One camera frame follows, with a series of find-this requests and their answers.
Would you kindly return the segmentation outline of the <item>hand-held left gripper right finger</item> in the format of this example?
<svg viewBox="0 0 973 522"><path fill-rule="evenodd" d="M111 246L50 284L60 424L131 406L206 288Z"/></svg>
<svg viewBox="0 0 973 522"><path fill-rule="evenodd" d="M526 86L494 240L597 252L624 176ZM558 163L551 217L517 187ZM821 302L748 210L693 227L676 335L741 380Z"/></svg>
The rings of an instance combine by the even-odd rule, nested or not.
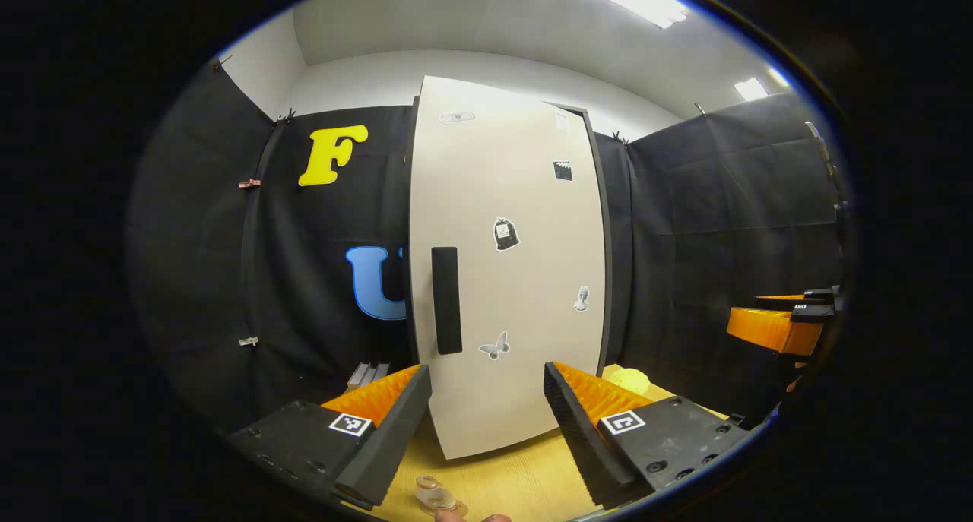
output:
<svg viewBox="0 0 973 522"><path fill-rule="evenodd" d="M754 438L682 395L647 400L561 362L543 390L591 500L625 507L702 479Z"/></svg>

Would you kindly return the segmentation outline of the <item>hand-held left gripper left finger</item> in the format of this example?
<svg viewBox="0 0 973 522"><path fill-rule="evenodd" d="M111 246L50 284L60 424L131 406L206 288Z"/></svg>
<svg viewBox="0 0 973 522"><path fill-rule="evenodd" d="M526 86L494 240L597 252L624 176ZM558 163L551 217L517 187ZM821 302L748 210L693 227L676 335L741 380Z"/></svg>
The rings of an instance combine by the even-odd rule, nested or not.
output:
<svg viewBox="0 0 973 522"><path fill-rule="evenodd" d="M371 511L385 500L431 394L429 366L417 364L324 404L290 402L228 440L307 498Z"/></svg>

